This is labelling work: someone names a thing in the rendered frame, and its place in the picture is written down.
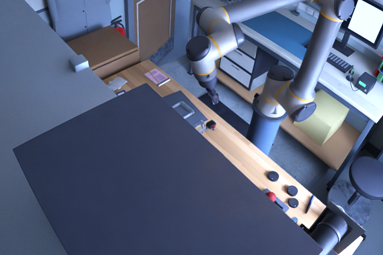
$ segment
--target gray floor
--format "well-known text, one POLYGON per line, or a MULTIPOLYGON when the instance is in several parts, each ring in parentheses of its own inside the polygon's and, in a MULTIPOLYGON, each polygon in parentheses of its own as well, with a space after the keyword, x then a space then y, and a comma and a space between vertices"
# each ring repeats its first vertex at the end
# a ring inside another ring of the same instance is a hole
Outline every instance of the gray floor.
MULTIPOLYGON (((172 76, 183 87, 196 97, 206 93, 198 85, 193 75, 187 74, 188 60, 185 56, 160 66, 168 75, 172 76)), ((251 104, 234 93, 221 82, 217 83, 220 101, 244 121, 250 123, 253 110, 251 104)), ((333 177, 335 171, 329 168, 312 152, 280 129, 269 154, 279 166, 310 190, 323 203, 327 203, 328 191, 326 184, 333 177)), ((357 157, 371 156, 362 151, 357 157)), ((349 168, 347 167, 337 182, 349 181, 349 168)), ((363 225, 367 238, 361 243, 355 255, 383 255, 383 202, 372 201, 373 212, 371 218, 363 225)))

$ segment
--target keyboard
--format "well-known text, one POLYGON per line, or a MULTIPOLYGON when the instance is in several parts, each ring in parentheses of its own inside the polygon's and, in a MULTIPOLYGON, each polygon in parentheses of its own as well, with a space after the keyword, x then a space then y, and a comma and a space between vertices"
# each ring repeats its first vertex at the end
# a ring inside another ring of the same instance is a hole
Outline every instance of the keyboard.
POLYGON ((343 59, 341 59, 333 53, 329 54, 326 62, 333 65, 336 69, 340 70, 343 73, 346 73, 352 68, 352 65, 350 65, 349 63, 347 63, 346 61, 344 61, 343 59))

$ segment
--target black puck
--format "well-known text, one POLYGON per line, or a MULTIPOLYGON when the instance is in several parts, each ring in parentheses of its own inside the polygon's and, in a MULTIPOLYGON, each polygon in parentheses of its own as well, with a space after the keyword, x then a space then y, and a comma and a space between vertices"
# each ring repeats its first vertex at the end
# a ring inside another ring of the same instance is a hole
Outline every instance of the black puck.
POLYGON ((268 173, 268 179, 270 179, 271 182, 276 182, 279 178, 279 175, 275 171, 271 171, 268 173))
POLYGON ((295 186, 289 186, 287 188, 287 193, 288 195, 290 195, 291 197, 294 197, 298 194, 298 189, 295 187, 295 186))
POLYGON ((297 207, 298 207, 298 200, 296 200, 296 198, 291 198, 291 199, 288 201, 288 204, 289 204, 289 206, 291 206, 292 208, 297 208, 297 207))

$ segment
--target pink notebook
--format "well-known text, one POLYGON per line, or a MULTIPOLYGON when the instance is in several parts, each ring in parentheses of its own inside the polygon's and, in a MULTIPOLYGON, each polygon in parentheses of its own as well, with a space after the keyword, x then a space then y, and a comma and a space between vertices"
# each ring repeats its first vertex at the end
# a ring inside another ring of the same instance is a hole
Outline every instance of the pink notebook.
POLYGON ((158 69, 153 69, 150 72, 144 74, 149 80, 151 80, 158 87, 170 81, 170 78, 160 72, 158 69))

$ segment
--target blue cylindrical pedestal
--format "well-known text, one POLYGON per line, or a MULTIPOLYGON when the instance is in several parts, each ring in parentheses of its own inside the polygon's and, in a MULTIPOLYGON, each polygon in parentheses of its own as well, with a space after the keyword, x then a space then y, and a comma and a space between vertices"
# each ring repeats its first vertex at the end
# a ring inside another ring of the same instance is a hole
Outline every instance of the blue cylindrical pedestal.
POLYGON ((252 142, 268 156, 272 144, 274 143, 275 137, 277 136, 279 125, 281 121, 283 121, 288 116, 288 114, 285 113, 283 116, 278 118, 265 116, 257 109, 256 102, 258 96, 259 95, 256 95, 254 97, 254 112, 246 137, 250 142, 252 142))

